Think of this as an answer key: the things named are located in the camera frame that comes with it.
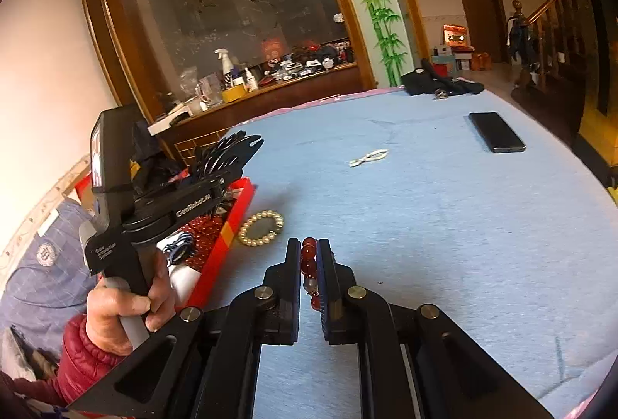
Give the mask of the person's left hand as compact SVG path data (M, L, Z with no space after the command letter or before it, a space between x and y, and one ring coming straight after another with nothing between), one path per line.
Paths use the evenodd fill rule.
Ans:
M120 317L146 315L146 328L156 332L175 315L176 293L172 288L165 255L156 249L154 277L149 293L135 295L104 285L100 280L89 292L86 303L86 334L100 350L119 356L132 352L132 345Z

